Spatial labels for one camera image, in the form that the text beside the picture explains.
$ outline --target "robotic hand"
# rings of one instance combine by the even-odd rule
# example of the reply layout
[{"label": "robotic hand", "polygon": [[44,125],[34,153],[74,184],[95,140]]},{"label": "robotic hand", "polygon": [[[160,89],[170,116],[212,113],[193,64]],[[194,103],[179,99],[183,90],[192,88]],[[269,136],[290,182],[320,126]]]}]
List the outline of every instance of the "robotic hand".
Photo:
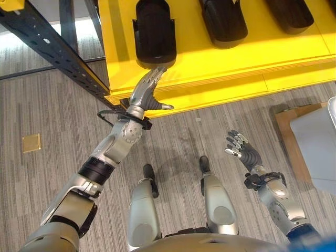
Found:
[{"label": "robotic hand", "polygon": [[119,115],[111,133],[96,147],[87,162],[74,174],[50,203],[40,227],[28,238],[20,252],[66,251],[79,249],[97,213],[94,199],[105,181],[140,139],[146,110],[174,109],[153,96],[164,68],[147,73],[137,84],[127,112]]},{"label": "robotic hand", "polygon": [[267,206],[273,222],[290,241],[297,238],[307,240],[319,234],[306,219],[302,207],[290,196],[282,173],[266,173],[261,156],[239,132],[228,132],[225,152],[240,159],[248,170],[244,184],[258,191],[261,201]]}]

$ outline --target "black cable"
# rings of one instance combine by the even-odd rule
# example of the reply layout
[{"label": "black cable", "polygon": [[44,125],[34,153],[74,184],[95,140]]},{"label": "black cable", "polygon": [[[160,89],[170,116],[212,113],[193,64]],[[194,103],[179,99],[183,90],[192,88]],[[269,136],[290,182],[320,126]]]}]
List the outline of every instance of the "black cable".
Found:
[{"label": "black cable", "polygon": [[150,130],[152,128],[152,123],[149,121],[148,117],[144,117],[143,120],[133,116],[132,114],[127,113],[124,110],[101,110],[97,113],[97,116],[102,119],[103,121],[107,122],[109,125],[111,125],[113,127],[113,123],[108,121],[107,119],[105,119],[104,116],[102,116],[102,114],[117,114],[118,115],[118,119],[129,119],[132,121],[135,121],[139,124],[142,125],[142,129],[143,130]]}]

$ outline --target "gray carpet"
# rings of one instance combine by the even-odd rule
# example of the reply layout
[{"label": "gray carpet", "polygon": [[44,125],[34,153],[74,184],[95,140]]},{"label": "gray carpet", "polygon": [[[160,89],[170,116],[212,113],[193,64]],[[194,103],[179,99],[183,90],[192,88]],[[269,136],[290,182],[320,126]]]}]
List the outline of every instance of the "gray carpet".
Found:
[{"label": "gray carpet", "polygon": [[[101,62],[91,64],[106,81]],[[200,155],[231,195],[240,234],[273,243],[286,238],[272,224],[254,191],[243,184],[244,167],[224,153],[226,132],[244,133],[269,171],[283,172],[290,191],[323,235],[336,233],[336,197],[297,181],[276,128],[274,113],[327,101],[334,82],[153,119],[98,198],[98,214],[81,240],[81,252],[126,251],[130,195],[151,163],[160,197],[155,200],[163,235],[205,225]],[[110,132],[96,112],[106,109],[57,70],[0,82],[0,250],[17,251],[39,225],[43,211],[72,173]],[[42,149],[22,154],[21,138],[41,134]]]}]

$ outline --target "robot finger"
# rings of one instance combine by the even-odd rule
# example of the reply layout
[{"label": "robot finger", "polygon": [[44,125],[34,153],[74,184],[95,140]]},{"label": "robot finger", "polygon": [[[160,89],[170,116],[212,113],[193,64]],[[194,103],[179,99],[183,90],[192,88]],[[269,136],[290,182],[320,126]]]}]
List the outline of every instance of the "robot finger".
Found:
[{"label": "robot finger", "polygon": [[236,156],[239,159],[241,158],[241,155],[242,155],[239,151],[235,151],[235,150],[230,149],[230,148],[226,148],[225,153],[230,154],[232,156]]},{"label": "robot finger", "polygon": [[233,140],[232,138],[226,138],[226,140],[239,149],[242,147],[242,143],[239,141]]}]

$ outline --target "yellow platform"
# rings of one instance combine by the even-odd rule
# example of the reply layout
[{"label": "yellow platform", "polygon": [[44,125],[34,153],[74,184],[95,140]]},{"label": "yellow platform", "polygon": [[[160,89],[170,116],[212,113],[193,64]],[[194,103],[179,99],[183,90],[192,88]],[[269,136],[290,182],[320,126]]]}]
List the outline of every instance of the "yellow platform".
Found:
[{"label": "yellow platform", "polygon": [[[100,0],[113,104],[130,96],[148,71],[136,62],[132,19],[138,0]],[[287,35],[264,0],[241,0],[248,36],[235,48],[212,45],[198,0],[167,0],[175,19],[177,59],[156,88],[158,99],[174,111],[207,107],[336,79],[336,17],[327,0],[306,0],[315,23],[304,33]]]}]

